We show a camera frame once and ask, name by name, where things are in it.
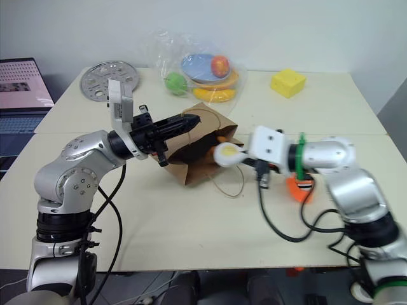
paper bag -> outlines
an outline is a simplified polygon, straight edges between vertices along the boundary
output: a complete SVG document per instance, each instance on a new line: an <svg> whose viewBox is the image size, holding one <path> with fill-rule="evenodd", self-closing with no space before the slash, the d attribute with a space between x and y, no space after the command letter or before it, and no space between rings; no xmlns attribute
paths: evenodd
<svg viewBox="0 0 407 305"><path fill-rule="evenodd" d="M165 169L174 175L179 183L187 185L207 179L208 175L220 170L208 153L212 147L219 144L219 137L237 145L242 143L233 138L237 124L204 103L199 103L184 113L199 115L201 123L189 132L189 136L185 133L167 140L168 151L165 155L169 165Z"/></svg>

plastic bag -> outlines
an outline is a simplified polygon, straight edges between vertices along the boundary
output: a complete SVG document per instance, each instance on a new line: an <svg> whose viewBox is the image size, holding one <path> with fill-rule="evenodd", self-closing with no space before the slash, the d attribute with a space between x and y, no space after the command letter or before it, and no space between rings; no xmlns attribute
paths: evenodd
<svg viewBox="0 0 407 305"><path fill-rule="evenodd" d="M247 72L212 43L158 30L147 38L145 51L170 94L187 96L194 104L203 101L224 115L235 107Z"/></svg>

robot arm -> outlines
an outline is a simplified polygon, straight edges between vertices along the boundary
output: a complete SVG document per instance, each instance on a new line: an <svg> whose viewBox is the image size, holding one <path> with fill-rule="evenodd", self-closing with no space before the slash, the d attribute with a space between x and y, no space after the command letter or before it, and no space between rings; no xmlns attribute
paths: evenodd
<svg viewBox="0 0 407 305"><path fill-rule="evenodd" d="M90 247L97 245L90 241L92 231L100 232L89 226L90 209L103 176L123 166L126 159L145 159L153 153L161 166L167 165L165 141L190 131L200 121L199 116L183 114L154 123L145 105L133 118L132 91L119 81L109 80L109 98L114 131L101 130L70 141L35 177L40 199L28 293L9 305L46 304L47 300L55 305L72 304L79 296L78 249L84 234L89 233ZM86 293L95 284L96 263L96 255L87 252L82 270Z"/></svg>
<svg viewBox="0 0 407 305"><path fill-rule="evenodd" d="M373 287L375 304L407 302L407 239L394 222L376 181L357 164L349 140L331 137L293 144L283 133L259 126L251 135L247 151L223 143L217 146L214 158L221 166L247 158L260 159L287 176L303 170L321 174L347 236L359 247L364 277Z"/></svg>

white table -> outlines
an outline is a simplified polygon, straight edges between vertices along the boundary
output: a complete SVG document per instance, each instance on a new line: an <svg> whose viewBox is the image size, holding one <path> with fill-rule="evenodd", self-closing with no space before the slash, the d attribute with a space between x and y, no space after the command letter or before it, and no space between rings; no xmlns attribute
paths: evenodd
<svg viewBox="0 0 407 305"><path fill-rule="evenodd" d="M35 235L37 200L34 175L54 160L62 147L77 133L35 135L0 182L0 268L26 269ZM307 135L319 140L321 135ZM407 229L404 202L407 164L386 135L347 135L357 149L358 160L376 178L386 195L393 214ZM247 141L246 135L237 135ZM124 236L115 270L162 270L207 268L262 268L284 266L339 266L344 258L330 252L326 245L337 234L315 233L300 244L280 239L266 225L259 211L258 195L251 168L242 165L247 184L243 195L232 200L221 194L210 181L195 187L180 186L175 178L151 158L131 159L127 176L114 198L123 217ZM107 174L101 183L110 193L120 170ZM226 191L236 192L240 175L230 169L215 180ZM322 209L332 207L324 183L319 186L306 214L312 219ZM95 210L102 197L95 196ZM274 175L271 189L265 192L270 217L284 232L299 236L305 228L298 217L299 204L288 195L284 180ZM341 222L335 216L321 226L334 227ZM118 235L116 218L110 208L96 223L102 233L93 234L100 241L95 249L98 270L106 270L113 256Z"/></svg>
<svg viewBox="0 0 407 305"><path fill-rule="evenodd" d="M55 107L36 128L36 133L88 133L111 130L106 103L85 98L79 88L82 73L72 82ZM134 114L146 104L154 120L180 113L199 101L168 93L157 73L138 69L141 84L134 91ZM247 81L229 118L237 132L249 134L257 125L281 128L286 133L383 135L380 124L350 74L304 73L306 85L287 99L270 88L274 72L249 71ZM213 107L222 110L222 105Z"/></svg>

perforated metal plate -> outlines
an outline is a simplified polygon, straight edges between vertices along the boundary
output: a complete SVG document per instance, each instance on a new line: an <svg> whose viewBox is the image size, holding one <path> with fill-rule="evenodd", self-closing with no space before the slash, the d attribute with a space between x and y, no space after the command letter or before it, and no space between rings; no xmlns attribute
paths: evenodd
<svg viewBox="0 0 407 305"><path fill-rule="evenodd" d="M81 78L81 91L96 102L107 102L108 79L129 84L134 90L139 83L139 74L128 63L118 60L101 62L87 70Z"/></svg>

